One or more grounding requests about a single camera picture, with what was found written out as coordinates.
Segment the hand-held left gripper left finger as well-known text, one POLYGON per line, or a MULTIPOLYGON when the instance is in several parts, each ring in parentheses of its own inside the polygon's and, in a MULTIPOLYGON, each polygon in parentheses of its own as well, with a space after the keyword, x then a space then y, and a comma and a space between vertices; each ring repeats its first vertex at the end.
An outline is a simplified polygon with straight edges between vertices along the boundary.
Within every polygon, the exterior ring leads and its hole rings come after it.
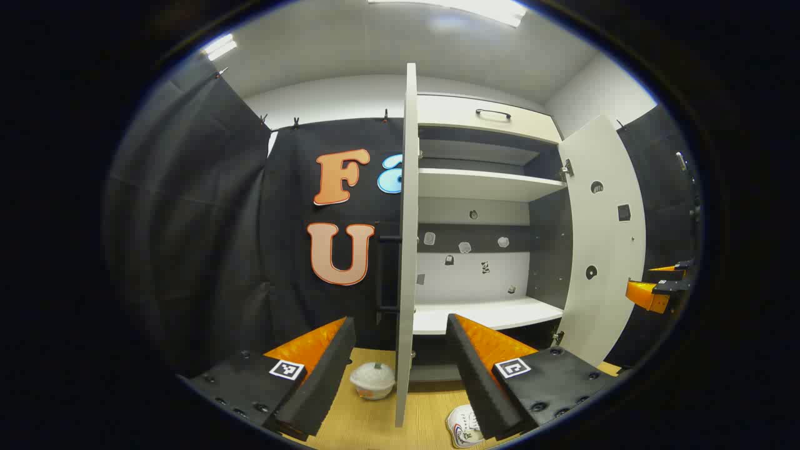
POLYGON ((342 317, 270 351, 243 350, 179 379, 252 426, 306 441, 328 416, 355 343, 354 318, 342 317))

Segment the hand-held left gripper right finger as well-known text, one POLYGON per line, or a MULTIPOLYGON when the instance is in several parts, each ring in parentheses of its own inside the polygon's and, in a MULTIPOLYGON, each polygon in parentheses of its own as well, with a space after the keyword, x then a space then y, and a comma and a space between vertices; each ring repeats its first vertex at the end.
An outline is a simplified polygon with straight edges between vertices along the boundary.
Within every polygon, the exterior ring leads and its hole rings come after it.
POLYGON ((460 314, 446 342, 485 438, 542 428, 608 390, 609 375, 560 346, 535 349, 460 314))

